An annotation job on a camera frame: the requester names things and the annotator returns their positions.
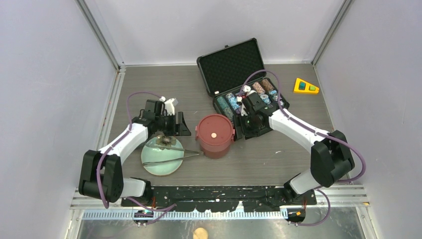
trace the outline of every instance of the open case lid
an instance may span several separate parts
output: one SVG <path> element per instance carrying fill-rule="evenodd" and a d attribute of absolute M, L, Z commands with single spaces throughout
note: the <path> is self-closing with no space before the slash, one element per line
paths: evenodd
<path fill-rule="evenodd" d="M 212 97 L 243 85 L 250 74 L 264 69 L 255 38 L 200 56 L 197 64 L 208 95 Z M 251 81 L 264 76 L 265 72 L 256 74 Z"/>

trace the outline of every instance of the red cup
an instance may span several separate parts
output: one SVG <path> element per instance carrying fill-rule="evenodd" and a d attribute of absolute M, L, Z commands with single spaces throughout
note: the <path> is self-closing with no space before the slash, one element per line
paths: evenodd
<path fill-rule="evenodd" d="M 221 158 L 230 150 L 234 141 L 234 129 L 230 120 L 219 114 L 204 117 L 195 127 L 196 140 L 209 158 Z"/>

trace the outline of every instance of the wooden-textured floor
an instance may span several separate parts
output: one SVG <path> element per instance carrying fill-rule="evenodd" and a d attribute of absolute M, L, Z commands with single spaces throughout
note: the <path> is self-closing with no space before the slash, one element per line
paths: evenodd
<path fill-rule="evenodd" d="M 310 64 L 267 65 L 282 81 L 281 92 L 290 103 L 289 111 L 304 121 L 332 131 L 322 93 L 294 94 L 296 78 L 319 86 Z M 178 139 L 186 149 L 199 150 L 195 141 L 195 126 L 205 116 L 214 114 L 212 98 L 207 95 L 197 66 L 128 67 L 124 77 L 109 141 L 116 138 L 128 124 L 126 98 L 137 91 L 152 91 L 166 98 L 177 98 L 176 111 L 185 114 L 192 136 Z M 132 97 L 129 107 L 133 116 L 145 107 L 146 99 L 154 96 Z M 173 174 L 159 177 L 149 174 L 141 165 L 141 149 L 135 150 L 123 164 L 125 177 L 147 179 L 156 186 L 182 185 L 282 185 L 310 166 L 310 155 L 300 145 L 280 132 L 272 131 L 261 137 L 239 140 L 221 159 L 197 156 L 185 160 Z"/>

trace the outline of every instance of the tweezers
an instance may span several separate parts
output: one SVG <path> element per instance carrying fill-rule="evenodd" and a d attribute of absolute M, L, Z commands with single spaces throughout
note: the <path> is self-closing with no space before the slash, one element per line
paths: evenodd
<path fill-rule="evenodd" d="M 202 151 L 194 151 L 194 150 L 189 150 L 189 149 L 184 149 L 184 148 L 175 148 L 175 147 L 167 147 L 167 146 L 160 146 L 160 145 L 149 145 L 148 147 L 152 147 L 152 148 L 166 148 L 166 149 L 172 149 L 172 150 L 177 150 L 177 151 L 189 152 L 189 153 L 193 153 L 193 155 L 189 155 L 189 156 L 182 157 L 182 158 L 174 158 L 174 159 L 169 159 L 169 160 L 164 160 L 164 161 L 158 161 L 158 162 L 144 162 L 144 163 L 142 163 L 142 165 L 150 165 L 150 164 L 157 164 L 157 163 L 167 163 L 167 162 L 171 162 L 171 161 L 186 159 L 186 158 L 190 158 L 190 157 L 193 157 L 193 156 L 198 156 L 198 155 L 204 154 L 204 152 L 202 152 Z"/>

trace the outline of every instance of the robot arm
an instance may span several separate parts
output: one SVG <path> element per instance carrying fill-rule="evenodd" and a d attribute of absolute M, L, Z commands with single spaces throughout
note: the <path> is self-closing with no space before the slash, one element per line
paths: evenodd
<path fill-rule="evenodd" d="M 311 154 L 310 169 L 284 184 L 283 194 L 287 202 L 316 187 L 330 187 L 354 168 L 349 148 L 317 134 L 317 132 L 327 134 L 347 142 L 342 132 L 336 130 L 329 133 L 283 109 L 285 115 L 277 107 L 266 105 L 256 93 L 250 94 L 242 100 L 242 103 L 248 113 L 247 116 L 242 116 L 241 120 L 247 137 L 257 136 L 260 128 L 270 127 L 293 139 Z M 315 133 L 308 131 L 290 118 L 313 129 Z"/>
<path fill-rule="evenodd" d="M 132 124 L 128 125 L 119 137 L 98 151 L 88 150 L 82 163 L 79 193 L 93 198 L 101 198 L 96 179 L 96 168 L 101 156 L 111 148 L 101 165 L 101 168 L 104 169 L 101 181 L 106 200 L 115 202 L 120 197 L 144 195 L 145 190 L 148 190 L 149 182 L 136 178 L 123 178 L 122 165 L 141 143 L 157 131 L 171 136 L 191 135 L 186 126 L 183 112 L 175 113 L 174 106 L 177 103 L 176 99 L 169 99 L 166 102 L 147 100 L 145 109 L 141 110 L 140 116 L 133 118 Z"/>

